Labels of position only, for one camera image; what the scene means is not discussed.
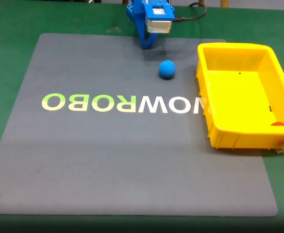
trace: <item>green table surface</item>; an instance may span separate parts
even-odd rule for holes
[[[201,8],[175,7],[176,15],[199,14]],[[121,4],[87,4],[0,0],[0,138],[42,33],[80,33],[137,36]],[[169,37],[221,38],[272,47],[284,70],[284,11],[209,8],[199,21],[174,24]],[[14,216],[0,215],[0,229],[78,228],[123,231],[192,231],[252,227],[284,227],[284,155],[264,151],[279,214],[270,218],[179,216]]]

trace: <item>yellow plastic bin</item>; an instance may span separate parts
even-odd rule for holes
[[[197,78],[214,148],[284,149],[284,73],[268,46],[198,46]]]

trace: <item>gray mat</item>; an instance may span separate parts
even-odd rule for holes
[[[132,37],[41,35],[0,143],[0,214],[276,215],[259,152],[207,139],[196,49],[212,41],[222,40],[163,38],[142,50]],[[157,74],[167,59],[170,81]],[[51,93],[66,99],[59,110],[42,106]],[[69,109],[74,94],[89,95],[86,111]],[[120,95],[136,96],[135,112]],[[164,106],[141,112],[143,96]]]

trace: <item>red ball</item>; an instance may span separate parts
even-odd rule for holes
[[[283,122],[274,122],[272,123],[271,125],[280,125],[280,126],[284,126],[284,123]]]

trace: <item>blue ball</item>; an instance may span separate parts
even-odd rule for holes
[[[171,79],[175,74],[176,67],[172,61],[166,60],[159,66],[159,74],[163,79]]]

